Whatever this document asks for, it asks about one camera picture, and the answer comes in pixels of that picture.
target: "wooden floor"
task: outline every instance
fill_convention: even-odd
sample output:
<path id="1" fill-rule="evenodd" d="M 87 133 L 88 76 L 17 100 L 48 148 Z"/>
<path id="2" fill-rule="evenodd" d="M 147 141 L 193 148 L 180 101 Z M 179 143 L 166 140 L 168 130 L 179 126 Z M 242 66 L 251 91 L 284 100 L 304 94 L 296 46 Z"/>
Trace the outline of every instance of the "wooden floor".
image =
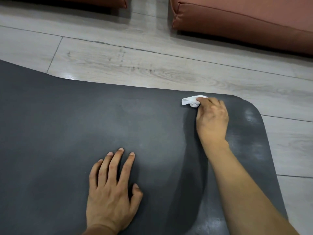
<path id="1" fill-rule="evenodd" d="M 132 0 L 129 10 L 2 0 L 0 59 L 67 79 L 250 101 L 263 116 L 289 220 L 313 234 L 313 60 L 177 34 L 168 0 Z"/>

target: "sofa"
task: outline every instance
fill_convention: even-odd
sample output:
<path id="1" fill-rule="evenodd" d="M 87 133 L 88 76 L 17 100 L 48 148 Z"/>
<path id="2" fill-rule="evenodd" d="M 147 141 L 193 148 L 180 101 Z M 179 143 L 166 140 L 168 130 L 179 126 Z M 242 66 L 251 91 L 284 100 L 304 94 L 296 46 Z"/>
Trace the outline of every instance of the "sofa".
<path id="1" fill-rule="evenodd" d="M 313 0 L 171 0 L 172 28 L 313 55 Z"/>
<path id="2" fill-rule="evenodd" d="M 127 8 L 126 0 L 65 0 L 93 4 L 103 7 Z"/>

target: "crumpled paper towel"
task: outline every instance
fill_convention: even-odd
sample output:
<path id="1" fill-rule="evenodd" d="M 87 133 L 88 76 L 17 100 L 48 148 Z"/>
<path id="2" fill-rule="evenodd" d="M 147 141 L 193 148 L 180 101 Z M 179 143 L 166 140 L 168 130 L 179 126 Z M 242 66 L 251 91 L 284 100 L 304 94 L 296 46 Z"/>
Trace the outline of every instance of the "crumpled paper towel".
<path id="1" fill-rule="evenodd" d="M 182 99 L 182 105 L 190 104 L 191 107 L 196 108 L 200 105 L 200 102 L 197 101 L 198 97 L 207 98 L 207 96 L 205 95 L 194 95 L 194 96 Z"/>

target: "person's left hand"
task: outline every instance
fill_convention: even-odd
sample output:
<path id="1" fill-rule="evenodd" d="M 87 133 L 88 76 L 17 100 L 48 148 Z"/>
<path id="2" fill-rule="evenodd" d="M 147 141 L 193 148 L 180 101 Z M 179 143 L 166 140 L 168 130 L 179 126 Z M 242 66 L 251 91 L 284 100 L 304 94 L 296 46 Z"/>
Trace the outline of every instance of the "person's left hand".
<path id="1" fill-rule="evenodd" d="M 117 167 L 124 150 L 115 155 L 110 152 L 104 160 L 99 160 L 89 176 L 89 197 L 87 202 L 87 230 L 102 227 L 112 234 L 124 230 L 137 213 L 143 193 L 137 184 L 132 188 L 131 201 L 128 198 L 128 180 L 135 154 L 131 153 L 125 162 L 119 181 Z"/>

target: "forearm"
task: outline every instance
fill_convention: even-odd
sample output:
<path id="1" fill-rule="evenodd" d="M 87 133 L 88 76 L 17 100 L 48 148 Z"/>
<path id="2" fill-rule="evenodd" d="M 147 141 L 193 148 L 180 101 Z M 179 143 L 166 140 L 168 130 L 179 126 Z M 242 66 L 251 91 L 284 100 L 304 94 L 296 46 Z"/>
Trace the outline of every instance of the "forearm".
<path id="1" fill-rule="evenodd" d="M 82 235 L 117 235 L 117 234 L 105 226 L 98 225 L 88 227 Z"/>
<path id="2" fill-rule="evenodd" d="M 231 235 L 298 234 L 256 185 L 226 141 L 202 144 L 216 176 Z"/>

